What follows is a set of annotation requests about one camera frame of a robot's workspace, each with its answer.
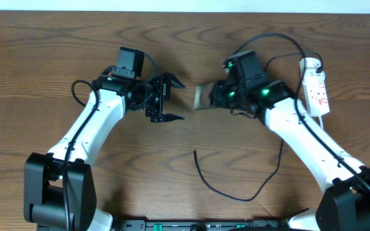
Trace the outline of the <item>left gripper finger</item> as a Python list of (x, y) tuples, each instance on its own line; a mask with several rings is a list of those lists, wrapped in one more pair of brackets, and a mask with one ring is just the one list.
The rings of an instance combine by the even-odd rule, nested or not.
[(179, 79), (176, 77), (176, 75), (174, 75), (173, 73), (168, 73), (168, 77), (169, 77), (169, 82), (170, 82), (171, 87), (178, 88), (178, 89), (184, 89), (185, 88), (184, 84), (182, 84), (179, 81)]
[(175, 114), (162, 114), (159, 122), (171, 122), (175, 120), (184, 120), (184, 117)]

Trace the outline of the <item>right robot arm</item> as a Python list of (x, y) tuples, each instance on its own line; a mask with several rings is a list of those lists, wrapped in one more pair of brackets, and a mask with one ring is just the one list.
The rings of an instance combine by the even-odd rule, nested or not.
[(248, 89), (217, 81), (201, 98), (210, 106), (244, 110), (281, 137), (318, 183), (316, 210), (288, 219), (293, 230), (370, 230), (370, 167), (347, 153), (305, 111), (282, 81)]

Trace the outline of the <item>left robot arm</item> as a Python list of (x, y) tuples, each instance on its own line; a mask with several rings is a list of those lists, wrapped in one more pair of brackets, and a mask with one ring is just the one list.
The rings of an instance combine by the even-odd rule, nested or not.
[(112, 215), (97, 208), (91, 169), (103, 143), (128, 111), (144, 110), (153, 123), (177, 120), (163, 113), (163, 103), (172, 88), (184, 88), (172, 73), (149, 80), (102, 74), (88, 86), (89, 100), (69, 131), (24, 165), (24, 218), (37, 230), (111, 230)]

